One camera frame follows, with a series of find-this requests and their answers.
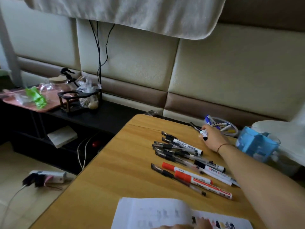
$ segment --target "notebook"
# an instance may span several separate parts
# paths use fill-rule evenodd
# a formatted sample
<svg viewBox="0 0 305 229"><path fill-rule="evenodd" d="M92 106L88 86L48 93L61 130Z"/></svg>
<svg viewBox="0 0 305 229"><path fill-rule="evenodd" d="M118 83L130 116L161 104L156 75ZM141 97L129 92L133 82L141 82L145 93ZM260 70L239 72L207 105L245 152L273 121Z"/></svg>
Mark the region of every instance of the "notebook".
<svg viewBox="0 0 305 229"><path fill-rule="evenodd" d="M173 198L121 198L111 229L150 229L162 225L192 225L196 217L208 218L213 229L253 229L246 219L192 210Z"/></svg>

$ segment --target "orange cap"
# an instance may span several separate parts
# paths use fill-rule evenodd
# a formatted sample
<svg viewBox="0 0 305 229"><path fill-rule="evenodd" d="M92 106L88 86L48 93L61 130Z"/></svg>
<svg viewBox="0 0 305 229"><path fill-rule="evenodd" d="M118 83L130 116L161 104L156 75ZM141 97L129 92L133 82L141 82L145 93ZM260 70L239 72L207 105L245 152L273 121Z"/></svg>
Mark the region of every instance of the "orange cap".
<svg viewBox="0 0 305 229"><path fill-rule="evenodd" d="M168 170L170 170L170 171L174 171L175 166L174 166L174 165L171 165L171 164L168 164L168 163L166 163L166 162L163 162L163 163L162 163L162 168L168 169Z"/></svg>
<svg viewBox="0 0 305 229"><path fill-rule="evenodd" d="M181 179L181 180L183 180L183 181L186 181L186 182L191 182L191 180L192 180L192 176L190 176L190 175L188 175L188 174L185 174L185 173L182 173L182 172L180 172L180 171L176 171L175 172L175 177L176 178L179 178L179 179Z"/></svg>

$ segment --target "red marker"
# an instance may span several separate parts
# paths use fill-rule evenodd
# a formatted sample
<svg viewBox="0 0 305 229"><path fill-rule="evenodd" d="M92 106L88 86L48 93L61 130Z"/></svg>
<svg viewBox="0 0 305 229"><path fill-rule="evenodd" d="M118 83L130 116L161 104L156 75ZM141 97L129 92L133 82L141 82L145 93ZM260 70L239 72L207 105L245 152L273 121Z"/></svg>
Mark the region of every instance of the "red marker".
<svg viewBox="0 0 305 229"><path fill-rule="evenodd" d="M175 177L180 178L181 180L186 181L188 183L192 183L194 185L197 185L197 186L199 186L201 188L204 188L204 189L206 189L208 191L211 191L211 192L213 192L215 194L218 194L218 195L220 195L222 197L225 197L227 199L232 199L232 194L231 193L229 193L227 191L224 191L224 190L222 190L222 189L220 189L220 188L218 188L216 186L212 186L210 184L207 184L207 183L205 183L203 181L200 181L200 180L198 180L196 178L193 178L192 176L190 176L190 175L188 175L186 173L182 173L182 172L176 171L175 172Z"/></svg>
<svg viewBox="0 0 305 229"><path fill-rule="evenodd" d="M188 171L186 171L186 170L184 170L184 169L180 169L180 168L178 168L177 166L168 164L168 163L166 163L166 162L163 162L163 163L162 163L162 168L171 170L171 171L173 171L173 172L179 171L179 172L181 172L181 173L185 173L185 174L187 174L187 175L189 175L189 176L192 176L192 177L194 177L194 178L196 178L196 179L199 179L200 181L203 181L203 182L205 182L205 183L213 184L213 181L210 180L210 179L208 179L208 178L202 177L202 176L200 176L200 175L198 175L198 174L195 174L195 173L188 172Z"/></svg>

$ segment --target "tile floor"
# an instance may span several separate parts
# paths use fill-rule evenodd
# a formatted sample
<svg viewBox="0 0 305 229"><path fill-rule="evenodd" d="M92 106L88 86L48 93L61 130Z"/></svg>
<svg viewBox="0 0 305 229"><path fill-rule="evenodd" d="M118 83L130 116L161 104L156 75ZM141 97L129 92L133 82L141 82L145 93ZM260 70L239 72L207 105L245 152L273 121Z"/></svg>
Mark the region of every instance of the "tile floor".
<svg viewBox="0 0 305 229"><path fill-rule="evenodd" d="M9 142L0 145L0 224L7 204L21 188L22 180L32 170L61 171L51 165L15 153ZM27 229L52 204L62 191L35 188L34 185L21 190L13 199L7 212L3 228Z"/></svg>

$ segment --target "person's right hand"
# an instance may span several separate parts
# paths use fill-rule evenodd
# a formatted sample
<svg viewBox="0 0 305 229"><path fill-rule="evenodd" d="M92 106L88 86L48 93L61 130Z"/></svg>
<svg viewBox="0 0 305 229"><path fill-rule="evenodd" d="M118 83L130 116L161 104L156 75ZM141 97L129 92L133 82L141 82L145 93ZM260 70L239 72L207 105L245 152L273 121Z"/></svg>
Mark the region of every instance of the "person's right hand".
<svg viewBox="0 0 305 229"><path fill-rule="evenodd" d="M209 149L216 152L219 146L229 143L228 139L222 134L219 129L211 127L210 125L203 125L201 129L206 129L208 133L208 139L204 140L204 143L208 146Z"/></svg>

